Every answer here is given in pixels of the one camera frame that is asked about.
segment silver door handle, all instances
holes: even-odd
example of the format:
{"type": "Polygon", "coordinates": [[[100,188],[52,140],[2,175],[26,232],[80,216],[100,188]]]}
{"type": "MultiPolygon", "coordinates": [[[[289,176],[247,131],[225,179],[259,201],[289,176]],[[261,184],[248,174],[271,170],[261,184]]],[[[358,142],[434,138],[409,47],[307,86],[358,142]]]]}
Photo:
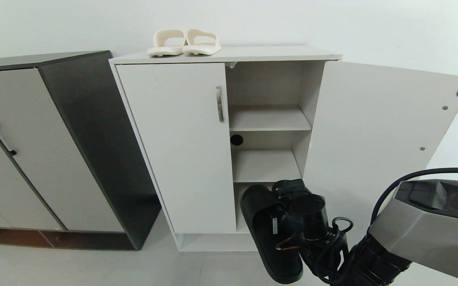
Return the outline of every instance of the silver door handle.
{"type": "Polygon", "coordinates": [[[218,120],[224,122],[224,112],[222,111],[222,87],[217,85],[217,107],[218,107],[218,120]]]}

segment white wall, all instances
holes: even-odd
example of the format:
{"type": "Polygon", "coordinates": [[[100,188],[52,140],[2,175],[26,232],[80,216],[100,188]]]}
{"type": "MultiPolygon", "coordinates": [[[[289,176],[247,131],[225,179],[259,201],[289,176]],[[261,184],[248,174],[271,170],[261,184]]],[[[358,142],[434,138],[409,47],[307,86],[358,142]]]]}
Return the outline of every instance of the white wall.
{"type": "MultiPolygon", "coordinates": [[[[150,47],[158,29],[191,27],[218,33],[222,45],[304,43],[349,62],[458,75],[458,0],[0,1],[0,57],[121,56],[150,47]]],[[[458,166],[458,115],[429,164],[442,166],[458,166]]]]}

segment open cabinet door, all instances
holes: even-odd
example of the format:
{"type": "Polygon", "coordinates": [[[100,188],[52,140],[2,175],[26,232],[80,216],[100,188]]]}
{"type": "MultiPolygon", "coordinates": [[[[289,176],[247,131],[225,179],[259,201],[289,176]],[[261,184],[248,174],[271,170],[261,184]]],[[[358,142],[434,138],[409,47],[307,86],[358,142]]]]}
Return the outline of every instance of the open cabinet door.
{"type": "Polygon", "coordinates": [[[396,179],[423,170],[458,111],[458,76],[327,62],[304,180],[357,242],[396,179]]]}

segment dark gray cabinet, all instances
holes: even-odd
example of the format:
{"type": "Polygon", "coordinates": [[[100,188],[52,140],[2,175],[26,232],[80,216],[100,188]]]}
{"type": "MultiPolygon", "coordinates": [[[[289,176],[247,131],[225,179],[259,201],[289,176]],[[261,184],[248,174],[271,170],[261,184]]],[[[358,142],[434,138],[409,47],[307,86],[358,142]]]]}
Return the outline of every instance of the dark gray cabinet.
{"type": "Polygon", "coordinates": [[[142,247],[161,207],[109,58],[0,58],[0,243],[142,247]]]}

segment beige slide sandal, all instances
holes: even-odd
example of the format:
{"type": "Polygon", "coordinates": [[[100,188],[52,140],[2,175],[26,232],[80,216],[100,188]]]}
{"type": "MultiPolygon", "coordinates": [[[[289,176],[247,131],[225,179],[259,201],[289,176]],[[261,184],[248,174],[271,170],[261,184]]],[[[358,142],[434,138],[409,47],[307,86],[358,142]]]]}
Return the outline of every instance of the beige slide sandal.
{"type": "Polygon", "coordinates": [[[182,48],[186,44],[185,33],[182,30],[166,29],[160,30],[153,36],[154,47],[147,49],[148,56],[176,56],[181,54],[182,48]],[[171,38],[182,38],[181,45],[165,45],[165,42],[171,38]]]}
{"type": "Polygon", "coordinates": [[[190,29],[186,32],[187,46],[183,46],[184,54],[206,54],[212,55],[222,49],[217,35],[208,33],[198,29],[190,29]],[[209,37],[213,38],[213,42],[196,43],[196,37],[209,37]]]}

